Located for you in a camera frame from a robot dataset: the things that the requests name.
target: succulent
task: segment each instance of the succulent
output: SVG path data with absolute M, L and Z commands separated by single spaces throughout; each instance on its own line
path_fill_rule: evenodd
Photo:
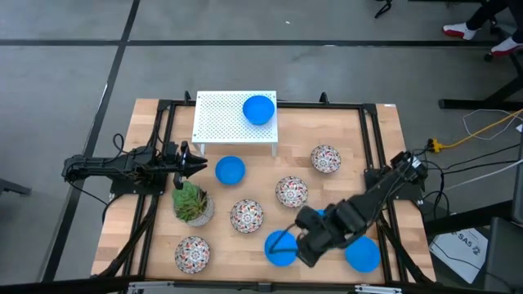
M 207 192 L 189 181 L 183 183 L 183 189 L 172 191 L 174 212 L 182 221 L 192 221 L 201 216 L 207 207 Z

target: person's foot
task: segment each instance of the person's foot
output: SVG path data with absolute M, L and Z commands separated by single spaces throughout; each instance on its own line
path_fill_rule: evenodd
M 523 46 L 523 43 L 516 43 L 514 40 L 512 40 L 512 37 L 509 37 L 505 41 L 499 43 L 499 45 L 492 47 L 492 49 L 490 49 L 490 53 L 493 56 L 506 56 L 521 46 Z
M 450 37 L 460 37 L 463 40 L 472 40 L 477 30 L 468 29 L 466 23 L 448 24 L 443 26 L 443 33 Z

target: black chair leg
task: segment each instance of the black chair leg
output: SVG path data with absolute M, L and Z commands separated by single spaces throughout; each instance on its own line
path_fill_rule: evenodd
M 12 192 L 22 194 L 22 195 L 31 194 L 31 188 L 26 188 L 22 185 L 18 185 L 13 182 L 10 182 L 9 180 L 0 179 L 0 193 L 3 191 L 7 191 L 7 192 L 12 191 Z

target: white paper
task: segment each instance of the white paper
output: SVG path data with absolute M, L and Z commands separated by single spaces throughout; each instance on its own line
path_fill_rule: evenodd
M 472 283 L 479 272 L 478 269 L 485 263 L 488 244 L 489 240 L 483 237 L 476 229 L 464 229 L 436 236 L 431 243 L 430 249 L 435 256 L 448 265 L 456 274 L 468 283 Z M 468 261 L 477 268 L 463 261 Z

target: yellow cable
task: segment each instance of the yellow cable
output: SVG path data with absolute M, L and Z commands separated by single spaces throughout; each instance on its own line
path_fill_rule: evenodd
M 463 142 L 465 142 L 466 140 L 469 140 L 469 139 L 473 138 L 474 136 L 476 136 L 476 135 L 482 133 L 483 131 L 486 131 L 486 130 L 490 129 L 491 127 L 495 127 L 495 126 L 499 125 L 500 123 L 502 123 L 502 122 L 508 120 L 508 119 L 511 118 L 511 117 L 517 116 L 517 115 L 520 114 L 521 112 L 523 112 L 523 109 L 520 109 L 520 110 L 516 111 L 515 113 L 508 115 L 506 118 L 503 118 L 503 119 L 501 119 L 501 120 L 499 120 L 499 121 L 497 121 L 497 122 L 494 122 L 494 123 L 490 124 L 489 126 L 486 126 L 486 127 L 482 128 L 482 129 L 480 129 L 479 131 L 476 131 L 476 132 L 473 133 L 472 135 L 467 136 L 467 137 L 465 137 L 465 138 L 463 138 L 463 139 L 459 140 L 458 142 L 453 143 L 453 144 L 451 144 L 451 145 L 443 145 L 443 144 L 440 144 L 440 143 L 437 142 L 437 139 L 434 138 L 434 139 L 433 139 L 434 150 L 435 150 L 436 153 L 438 153 L 438 152 L 440 152 L 442 149 L 448 149 L 448 148 L 456 147 L 456 146 L 462 144 Z

